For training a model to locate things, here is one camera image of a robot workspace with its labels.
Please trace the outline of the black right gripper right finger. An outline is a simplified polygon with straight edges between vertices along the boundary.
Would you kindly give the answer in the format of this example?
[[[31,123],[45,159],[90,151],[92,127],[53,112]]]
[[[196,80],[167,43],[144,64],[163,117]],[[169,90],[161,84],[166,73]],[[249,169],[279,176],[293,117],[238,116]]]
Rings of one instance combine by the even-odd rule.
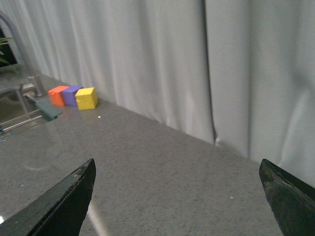
[[[259,177],[266,200],[284,236],[315,234],[315,189],[263,159]]]

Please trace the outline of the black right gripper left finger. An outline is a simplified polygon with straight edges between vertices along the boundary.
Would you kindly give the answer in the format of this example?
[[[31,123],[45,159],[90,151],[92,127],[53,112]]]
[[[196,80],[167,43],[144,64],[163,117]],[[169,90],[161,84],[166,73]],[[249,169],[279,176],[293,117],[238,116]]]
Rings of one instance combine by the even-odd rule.
[[[0,225],[2,236],[77,236],[86,218],[95,183],[94,159]]]

